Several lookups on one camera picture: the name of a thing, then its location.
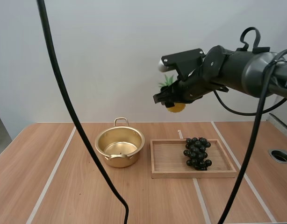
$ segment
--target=pot rim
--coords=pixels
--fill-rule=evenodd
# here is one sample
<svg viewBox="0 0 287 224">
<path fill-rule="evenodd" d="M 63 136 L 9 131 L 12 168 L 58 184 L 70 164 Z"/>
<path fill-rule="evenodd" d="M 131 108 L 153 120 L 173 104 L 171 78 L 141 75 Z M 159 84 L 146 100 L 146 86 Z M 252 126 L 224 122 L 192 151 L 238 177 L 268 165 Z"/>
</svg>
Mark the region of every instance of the pot rim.
<svg viewBox="0 0 287 224">
<path fill-rule="evenodd" d="M 102 151 L 102 150 L 100 149 L 100 147 L 99 147 L 98 141 L 99 141 L 99 139 L 101 138 L 101 136 L 102 136 L 105 132 L 108 132 L 108 131 L 110 131 L 110 130 L 117 129 L 117 128 L 127 128 L 127 129 L 131 129 L 131 130 L 137 132 L 137 133 L 139 134 L 139 136 L 141 137 L 141 139 L 142 139 L 142 143 L 141 143 L 141 145 L 137 148 L 137 150 L 135 150 L 135 151 L 132 152 L 132 153 L 126 154 L 126 156 L 131 157 L 131 156 L 135 155 L 136 153 L 138 153 L 138 152 L 144 147 L 145 138 L 144 138 L 143 133 L 141 133 L 141 131 L 139 131 L 139 130 L 137 130 L 137 129 L 135 129 L 135 128 L 129 127 L 129 126 L 114 126 L 114 127 L 111 127 L 111 128 L 108 128 L 108 129 L 104 130 L 103 132 L 101 132 L 101 133 L 96 137 L 95 147 L 96 147 L 96 149 L 98 150 L 98 152 L 101 153 L 103 156 L 110 157 L 111 154 L 107 154 L 107 153 L 105 153 L 104 151 Z"/>
</svg>

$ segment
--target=pineapple toy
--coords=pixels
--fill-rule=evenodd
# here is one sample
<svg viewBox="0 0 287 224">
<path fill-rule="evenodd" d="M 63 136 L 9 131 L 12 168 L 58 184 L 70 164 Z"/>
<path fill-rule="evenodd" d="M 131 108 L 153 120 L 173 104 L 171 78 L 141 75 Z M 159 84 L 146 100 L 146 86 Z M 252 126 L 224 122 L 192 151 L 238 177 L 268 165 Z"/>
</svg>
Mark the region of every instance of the pineapple toy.
<svg viewBox="0 0 287 224">
<path fill-rule="evenodd" d="M 169 78 L 167 77 L 167 75 L 165 75 L 165 83 L 159 83 L 159 87 L 163 88 L 166 86 L 170 86 L 173 83 L 173 75 Z M 167 107 L 167 110 L 173 113 L 178 113 L 182 110 L 184 110 L 185 108 L 185 104 L 184 103 L 174 103 L 175 106 L 173 107 Z"/>
</svg>

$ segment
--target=table surface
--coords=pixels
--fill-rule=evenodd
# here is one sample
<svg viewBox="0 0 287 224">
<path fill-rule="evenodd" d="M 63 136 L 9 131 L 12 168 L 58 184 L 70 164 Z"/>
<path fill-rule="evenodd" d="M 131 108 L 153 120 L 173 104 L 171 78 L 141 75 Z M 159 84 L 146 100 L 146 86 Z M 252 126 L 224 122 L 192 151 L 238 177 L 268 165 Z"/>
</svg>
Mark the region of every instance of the table surface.
<svg viewBox="0 0 287 224">
<path fill-rule="evenodd" d="M 94 145 L 111 123 L 84 123 Z M 217 223 L 236 181 L 151 179 L 150 139 L 219 139 L 235 168 L 243 161 L 253 122 L 130 123 L 146 138 L 139 160 L 112 168 L 101 160 L 129 204 L 129 224 Z M 287 222 L 287 164 L 269 149 L 287 150 L 287 138 L 262 122 L 257 142 L 225 223 Z M 121 224 L 124 207 L 112 194 L 71 123 L 25 128 L 0 155 L 0 223 Z"/>
</svg>

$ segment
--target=black cord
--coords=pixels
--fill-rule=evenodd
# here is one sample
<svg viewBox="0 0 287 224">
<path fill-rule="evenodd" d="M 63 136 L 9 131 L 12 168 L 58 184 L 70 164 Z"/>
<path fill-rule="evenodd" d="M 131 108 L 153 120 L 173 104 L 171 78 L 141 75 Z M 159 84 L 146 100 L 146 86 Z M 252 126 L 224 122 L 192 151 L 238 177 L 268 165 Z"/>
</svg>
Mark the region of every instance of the black cord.
<svg viewBox="0 0 287 224">
<path fill-rule="evenodd" d="M 257 113 L 242 113 L 242 112 L 238 112 L 238 111 L 234 111 L 230 108 L 227 107 L 227 105 L 225 105 L 222 101 L 222 99 L 219 97 L 218 93 L 216 90 L 213 91 L 216 98 L 218 99 L 219 103 L 227 110 L 227 111 L 230 111 L 234 114 L 237 114 L 237 115 L 242 115 L 242 116 L 256 116 Z M 283 103 L 285 103 L 287 101 L 287 98 L 283 98 L 280 102 L 278 102 L 277 104 L 273 105 L 272 107 L 266 109 L 266 110 L 263 110 L 262 114 L 265 114 L 265 113 L 268 113 L 276 108 L 278 108 L 279 106 L 281 106 Z"/>
<path fill-rule="evenodd" d="M 266 66 L 266 69 L 268 69 L 272 64 L 275 64 L 275 63 L 278 63 L 278 62 L 286 62 L 286 60 L 277 60 L 277 61 L 274 61 L 270 64 L 268 64 L 268 66 Z M 219 103 L 227 110 L 227 111 L 230 111 L 231 113 L 234 113 L 234 114 L 237 114 L 237 115 L 242 115 L 242 116 L 256 116 L 257 113 L 242 113 L 242 112 L 238 112 L 238 111 L 234 111 L 232 109 L 230 109 L 229 107 L 227 107 L 227 105 L 225 105 L 222 101 L 222 99 L 219 97 L 218 93 L 216 90 L 213 91 L 217 100 L 219 101 Z M 263 110 L 262 114 L 265 114 L 265 113 L 268 113 L 276 108 L 278 108 L 279 106 L 281 106 L 283 103 L 285 103 L 287 101 L 287 98 L 283 98 L 280 102 L 278 102 L 277 104 L 273 105 L 272 107 L 266 109 L 266 110 Z"/>
<path fill-rule="evenodd" d="M 48 16 L 47 16 L 44 0 L 37 0 L 37 6 L 39 9 L 39 14 L 40 14 L 41 22 L 42 22 L 42 27 L 43 27 L 43 32 L 44 32 L 45 41 L 46 41 L 46 45 L 47 45 L 47 50 L 49 53 L 49 58 L 51 61 L 51 65 L 52 65 L 52 68 L 54 71 L 55 78 L 57 80 L 57 84 L 59 86 L 59 90 L 61 92 L 61 95 L 63 96 L 65 105 L 68 109 L 68 112 L 69 112 L 73 122 L 74 122 L 74 125 L 76 126 L 77 131 L 79 132 L 89 154 L 91 155 L 92 159 L 94 160 L 95 164 L 97 165 L 99 171 L 102 173 L 104 179 L 106 180 L 108 186 L 110 187 L 110 189 L 112 190 L 114 195 L 125 206 L 126 213 L 125 213 L 124 224 L 127 224 L 128 214 L 129 214 L 128 204 L 125 202 L 125 200 L 119 194 L 119 192 L 115 189 L 113 183 L 111 182 L 109 176 L 107 175 L 105 169 L 103 168 L 101 162 L 99 161 L 96 153 L 93 150 L 91 143 L 89 142 L 89 140 L 88 140 L 88 138 L 87 138 L 80 122 L 79 122 L 79 119 L 78 119 L 78 117 L 75 113 L 75 110 L 73 108 L 73 105 L 70 101 L 68 92 L 67 92 L 65 84 L 64 84 L 64 80 L 62 78 L 62 75 L 60 73 L 60 69 L 59 69 L 59 66 L 57 63 L 57 58 L 55 55 L 55 50 L 54 50 L 54 46 L 53 46 L 53 41 L 52 41 L 52 36 L 51 36 L 51 31 L 50 31 L 50 27 L 49 27 L 49 21 L 48 21 Z"/>
<path fill-rule="evenodd" d="M 265 69 L 263 70 L 263 75 L 264 75 L 264 84 L 263 84 L 263 89 L 261 92 L 261 96 L 260 96 L 260 100 L 258 103 L 258 108 L 257 108 L 257 114 L 255 117 L 255 121 L 254 121 L 254 125 L 252 127 L 252 132 L 251 132 L 251 138 L 250 138 L 250 142 L 248 144 L 247 150 L 246 150 L 246 154 L 241 166 L 241 169 L 239 171 L 236 183 L 234 185 L 234 188 L 232 190 L 232 193 L 229 197 L 229 200 L 227 202 L 227 205 L 222 213 L 222 216 L 220 217 L 218 224 L 222 224 L 224 222 L 224 220 L 226 219 L 228 212 L 230 211 L 232 204 L 234 202 L 235 196 L 238 192 L 238 189 L 240 187 L 240 184 L 242 182 L 242 179 L 244 177 L 244 173 L 246 171 L 247 165 L 250 161 L 251 158 L 251 154 L 253 151 L 253 148 L 255 146 L 255 142 L 257 139 L 257 134 L 258 134 L 258 130 L 259 130 L 259 126 L 260 126 L 260 122 L 261 122 L 261 117 L 262 117 L 262 113 L 263 113 L 263 109 L 264 109 L 264 104 L 265 104 L 265 99 L 266 99 L 266 93 L 268 91 L 268 86 L 269 86 L 269 82 L 270 82 L 270 78 L 274 72 L 276 63 L 278 62 L 278 60 L 287 54 L 287 49 L 278 53 L 274 59 L 265 67 Z"/>
</svg>

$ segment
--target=metal pot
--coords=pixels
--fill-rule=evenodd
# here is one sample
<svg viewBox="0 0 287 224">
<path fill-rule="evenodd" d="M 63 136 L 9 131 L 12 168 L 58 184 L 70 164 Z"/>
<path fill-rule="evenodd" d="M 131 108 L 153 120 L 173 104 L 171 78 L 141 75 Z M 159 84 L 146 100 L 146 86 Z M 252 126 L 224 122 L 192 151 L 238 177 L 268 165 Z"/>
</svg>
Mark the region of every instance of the metal pot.
<svg viewBox="0 0 287 224">
<path fill-rule="evenodd" d="M 117 126 L 116 122 L 120 119 L 124 119 L 127 126 Z M 106 164 L 117 168 L 127 167 L 138 160 L 139 151 L 144 146 L 144 135 L 129 127 L 126 118 L 117 118 L 114 127 L 97 136 L 95 146 L 104 156 Z"/>
</svg>

